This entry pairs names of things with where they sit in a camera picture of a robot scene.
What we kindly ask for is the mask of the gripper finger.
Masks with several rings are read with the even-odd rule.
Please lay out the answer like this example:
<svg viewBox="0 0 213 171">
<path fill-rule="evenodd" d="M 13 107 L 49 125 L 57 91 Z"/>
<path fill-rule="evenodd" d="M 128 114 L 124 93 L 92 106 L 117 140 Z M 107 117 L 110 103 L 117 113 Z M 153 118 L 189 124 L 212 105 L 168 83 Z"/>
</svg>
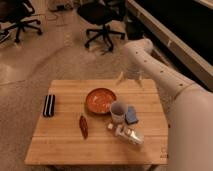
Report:
<svg viewBox="0 0 213 171">
<path fill-rule="evenodd" d="M 120 75 L 118 76 L 118 78 L 117 78 L 116 84 L 119 84 L 119 83 L 121 83 L 124 80 L 125 80 L 125 75 L 124 75 L 124 72 L 122 71 L 120 73 Z"/>
<path fill-rule="evenodd" d="M 138 82 L 140 87 L 143 87 L 142 79 L 138 79 L 137 82 Z"/>
</svg>

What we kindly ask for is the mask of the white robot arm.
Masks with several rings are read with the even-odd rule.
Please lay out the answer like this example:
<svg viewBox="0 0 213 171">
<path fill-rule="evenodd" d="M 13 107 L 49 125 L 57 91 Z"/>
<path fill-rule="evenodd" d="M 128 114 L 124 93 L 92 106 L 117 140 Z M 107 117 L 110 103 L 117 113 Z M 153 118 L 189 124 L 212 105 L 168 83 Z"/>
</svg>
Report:
<svg viewBox="0 0 213 171">
<path fill-rule="evenodd" d="M 151 53 L 150 39 L 124 44 L 134 69 L 142 69 L 172 98 L 167 171 L 213 171 L 213 92 L 166 66 Z"/>
</svg>

